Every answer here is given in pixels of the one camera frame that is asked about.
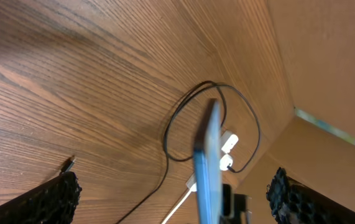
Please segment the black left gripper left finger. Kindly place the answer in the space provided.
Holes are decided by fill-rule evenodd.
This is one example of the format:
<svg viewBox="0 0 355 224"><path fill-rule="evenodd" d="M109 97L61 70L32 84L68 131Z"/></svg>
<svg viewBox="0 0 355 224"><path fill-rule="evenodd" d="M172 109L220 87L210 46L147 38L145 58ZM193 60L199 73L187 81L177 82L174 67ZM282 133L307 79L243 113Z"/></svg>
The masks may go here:
<svg viewBox="0 0 355 224"><path fill-rule="evenodd" d="M82 188L65 172L0 205L0 224L71 224Z"/></svg>

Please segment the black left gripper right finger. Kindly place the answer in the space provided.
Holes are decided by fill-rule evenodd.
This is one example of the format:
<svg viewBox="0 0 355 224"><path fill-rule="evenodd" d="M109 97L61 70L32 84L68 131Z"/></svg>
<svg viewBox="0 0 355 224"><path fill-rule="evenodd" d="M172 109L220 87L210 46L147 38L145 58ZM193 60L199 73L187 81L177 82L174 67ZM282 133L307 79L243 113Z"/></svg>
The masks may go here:
<svg viewBox="0 0 355 224"><path fill-rule="evenodd" d="M289 177L278 168L267 186L271 214L282 224L355 224L355 212Z"/></svg>

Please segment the blue Galaxy smartphone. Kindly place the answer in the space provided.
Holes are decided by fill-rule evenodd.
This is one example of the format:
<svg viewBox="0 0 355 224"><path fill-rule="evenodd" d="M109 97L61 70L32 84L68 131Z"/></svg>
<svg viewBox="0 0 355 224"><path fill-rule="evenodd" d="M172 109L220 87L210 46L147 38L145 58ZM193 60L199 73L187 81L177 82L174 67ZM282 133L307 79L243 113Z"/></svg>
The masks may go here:
<svg viewBox="0 0 355 224"><path fill-rule="evenodd" d="M220 129L219 102L212 98L203 112L193 141L196 198L201 224L219 223L221 218Z"/></svg>

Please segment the white charger adapter plug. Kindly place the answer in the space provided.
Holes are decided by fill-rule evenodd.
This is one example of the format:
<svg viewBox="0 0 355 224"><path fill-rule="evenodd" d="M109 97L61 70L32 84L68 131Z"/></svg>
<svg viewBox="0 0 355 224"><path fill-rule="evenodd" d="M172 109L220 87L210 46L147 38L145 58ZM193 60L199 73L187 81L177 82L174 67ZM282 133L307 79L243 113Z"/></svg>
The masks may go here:
<svg viewBox="0 0 355 224"><path fill-rule="evenodd" d="M233 165L233 158L229 154L225 154L221 157L219 162L219 168L221 171L227 171Z"/></svg>

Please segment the white power strip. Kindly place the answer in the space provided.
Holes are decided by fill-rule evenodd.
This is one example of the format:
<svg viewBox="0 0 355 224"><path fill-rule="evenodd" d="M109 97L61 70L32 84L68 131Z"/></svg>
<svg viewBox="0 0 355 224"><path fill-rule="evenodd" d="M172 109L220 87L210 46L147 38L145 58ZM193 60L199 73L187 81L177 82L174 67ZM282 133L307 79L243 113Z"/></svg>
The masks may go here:
<svg viewBox="0 0 355 224"><path fill-rule="evenodd" d="M235 135L231 131L225 131L220 139L220 148L222 151L222 156L224 156L225 154L229 154L238 141L239 138L237 135ZM186 182L186 186L189 191L196 192L196 179L194 174L192 174L191 177L188 179L188 181Z"/></svg>

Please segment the brown cardboard backdrop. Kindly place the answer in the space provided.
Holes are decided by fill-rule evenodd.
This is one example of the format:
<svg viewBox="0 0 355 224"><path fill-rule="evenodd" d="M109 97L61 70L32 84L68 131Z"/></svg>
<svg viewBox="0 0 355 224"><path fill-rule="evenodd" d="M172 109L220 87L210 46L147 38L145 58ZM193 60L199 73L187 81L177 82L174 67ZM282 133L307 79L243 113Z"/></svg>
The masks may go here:
<svg viewBox="0 0 355 224"><path fill-rule="evenodd" d="M355 0L269 1L268 7L295 107L355 145ZM355 188L337 192L355 210Z"/></svg>

